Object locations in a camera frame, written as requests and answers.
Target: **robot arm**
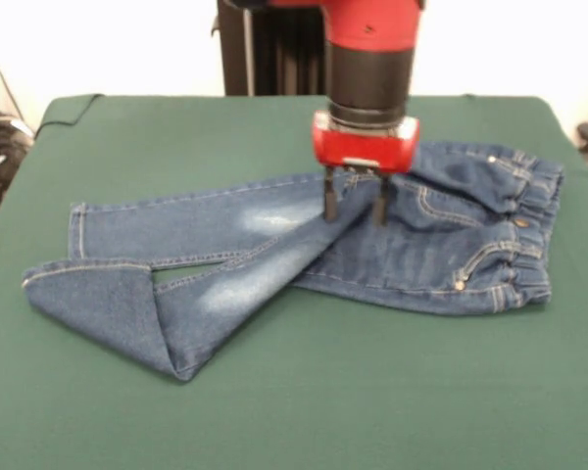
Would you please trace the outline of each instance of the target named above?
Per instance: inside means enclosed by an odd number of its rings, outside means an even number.
[[[382,178],[409,169],[419,138],[406,117],[417,29],[424,0],[227,0],[238,8],[318,6],[324,15],[328,112],[318,112],[314,142],[327,168],[325,217],[335,217],[332,171],[345,166]]]

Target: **green cloth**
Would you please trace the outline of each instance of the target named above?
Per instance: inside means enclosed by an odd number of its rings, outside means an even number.
[[[287,289],[187,385],[34,311],[70,204],[319,169],[321,98],[73,97],[0,211],[0,470],[588,469],[588,169],[533,98],[414,98],[423,140],[565,165],[553,300],[440,318]]]

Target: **blue jeans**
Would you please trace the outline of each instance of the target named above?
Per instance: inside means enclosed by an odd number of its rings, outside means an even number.
[[[338,172],[339,217],[322,217],[322,174],[127,205],[75,205],[70,256],[24,274],[29,302],[182,381],[288,285],[423,313],[501,312],[551,298],[548,249],[563,169],[497,145],[422,143],[392,180]],[[155,283],[153,271],[214,264]]]

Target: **jeans pant leg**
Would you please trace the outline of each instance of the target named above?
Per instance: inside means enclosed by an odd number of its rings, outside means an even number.
[[[544,303],[562,169],[500,146],[422,144],[393,178],[388,225],[377,185],[340,173],[340,217],[321,219],[321,175],[73,208],[70,260],[24,274],[30,302],[181,380],[288,284],[438,314]],[[152,270],[216,263],[155,285]]]

